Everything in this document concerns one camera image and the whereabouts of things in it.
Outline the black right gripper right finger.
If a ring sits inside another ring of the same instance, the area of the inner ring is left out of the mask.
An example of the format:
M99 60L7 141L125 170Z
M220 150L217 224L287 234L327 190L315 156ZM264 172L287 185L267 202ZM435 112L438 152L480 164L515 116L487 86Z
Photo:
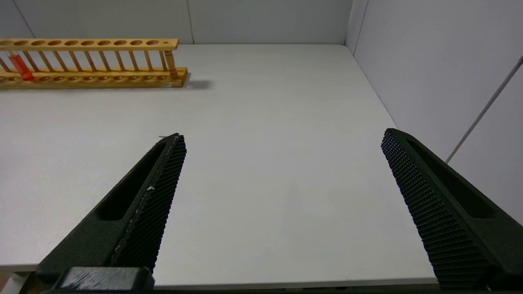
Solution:
M381 149L440 289L520 292L522 225L410 134L386 129Z

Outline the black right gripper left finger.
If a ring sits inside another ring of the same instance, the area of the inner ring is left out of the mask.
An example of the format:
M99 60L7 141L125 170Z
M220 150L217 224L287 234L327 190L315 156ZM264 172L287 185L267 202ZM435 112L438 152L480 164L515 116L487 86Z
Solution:
M39 279L73 267L153 271L186 153L181 134L157 142L40 262Z

